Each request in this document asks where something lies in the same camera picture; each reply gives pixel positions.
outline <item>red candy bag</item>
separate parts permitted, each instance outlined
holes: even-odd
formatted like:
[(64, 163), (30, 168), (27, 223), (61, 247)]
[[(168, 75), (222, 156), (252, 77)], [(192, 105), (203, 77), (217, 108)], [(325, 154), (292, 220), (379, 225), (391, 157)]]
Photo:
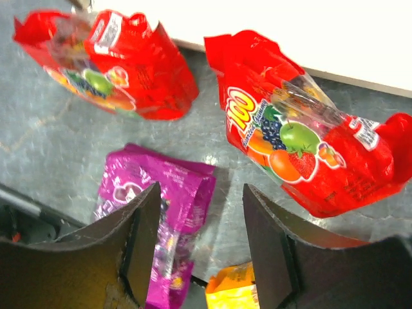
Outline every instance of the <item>red candy bag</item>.
[(151, 120), (183, 117), (199, 90), (159, 24), (111, 10), (32, 12), (15, 19), (14, 41), (58, 83), (112, 113)]
[(412, 177), (412, 117), (385, 124), (336, 109), (310, 76), (253, 31), (205, 38), (229, 142), (312, 215), (400, 192)]

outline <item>blackberry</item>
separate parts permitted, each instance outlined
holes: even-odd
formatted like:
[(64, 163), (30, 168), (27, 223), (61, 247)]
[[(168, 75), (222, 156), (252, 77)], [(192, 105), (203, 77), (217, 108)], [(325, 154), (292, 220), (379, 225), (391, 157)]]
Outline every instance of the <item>blackberry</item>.
[(286, 146), (280, 139), (279, 130), (282, 127), (279, 119), (275, 117), (275, 120), (264, 119), (262, 121), (261, 130), (263, 133), (263, 140), (270, 142), (273, 150), (286, 150)]

